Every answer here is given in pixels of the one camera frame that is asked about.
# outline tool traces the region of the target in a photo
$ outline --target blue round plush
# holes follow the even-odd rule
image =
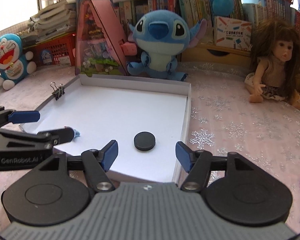
[[[233,0],[213,0],[213,13],[216,16],[228,17],[234,10]]]

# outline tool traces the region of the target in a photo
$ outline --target doraemon plush toy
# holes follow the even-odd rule
[[[205,19],[189,30],[186,22],[167,10],[156,10],[145,14],[135,27],[130,25],[135,42],[142,50],[141,62],[128,62],[128,72],[139,75],[146,72],[150,77],[183,81],[187,74],[176,72],[175,55],[186,48],[194,47],[204,37],[207,29]]]
[[[15,34],[5,34],[0,37],[0,86],[9,90],[26,75],[33,73],[36,63],[28,60],[33,58],[33,53],[22,53],[22,42]]]

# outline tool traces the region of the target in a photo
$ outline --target human hand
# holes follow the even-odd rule
[[[262,87],[265,87],[266,85],[263,84],[253,84],[254,85],[254,94],[256,96],[260,96],[263,93]]]

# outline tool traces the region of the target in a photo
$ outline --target gray ribbed surface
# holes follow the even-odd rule
[[[284,224],[247,228],[222,220],[196,193],[173,183],[121,183],[96,194],[75,219],[48,228],[12,223],[1,233],[7,240],[284,240],[294,233]]]

